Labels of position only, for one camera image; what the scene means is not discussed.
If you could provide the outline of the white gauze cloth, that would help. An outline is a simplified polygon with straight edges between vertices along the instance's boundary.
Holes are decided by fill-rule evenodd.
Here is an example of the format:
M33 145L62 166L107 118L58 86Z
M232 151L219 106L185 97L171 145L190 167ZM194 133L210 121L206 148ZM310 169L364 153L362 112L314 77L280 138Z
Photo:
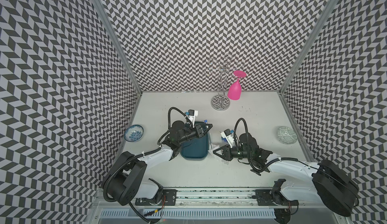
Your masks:
M209 143L209 150L208 152L213 155L213 151L219 149L220 143L211 141Z

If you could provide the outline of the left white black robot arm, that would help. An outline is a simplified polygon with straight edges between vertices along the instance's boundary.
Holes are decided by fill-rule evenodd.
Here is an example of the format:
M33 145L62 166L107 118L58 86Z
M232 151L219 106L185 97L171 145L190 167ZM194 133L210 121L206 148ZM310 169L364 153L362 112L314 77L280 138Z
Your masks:
M163 186L151 178L144 181L146 171L174 159L180 153L182 144L206 136L212 127L206 122L189 127L188 123L175 121L159 138L162 142L157 143L155 150L137 155L123 152L102 181L104 200L123 206L130 204L133 199L146 199L152 204L159 204Z

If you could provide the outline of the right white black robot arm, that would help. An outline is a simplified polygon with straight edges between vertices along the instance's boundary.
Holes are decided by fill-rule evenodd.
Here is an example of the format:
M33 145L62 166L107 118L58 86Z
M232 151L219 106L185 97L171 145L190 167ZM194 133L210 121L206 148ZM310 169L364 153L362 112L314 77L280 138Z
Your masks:
M251 172L283 174L298 180L285 178L275 181L271 189L272 201L281 205L285 201L307 201L322 203L334 213L349 217L359 204L358 185L330 160L320 162L301 161L294 157L283 157L260 148L251 134L242 134L236 142L233 133L226 131L223 146L212 149L213 155L224 161L246 159Z

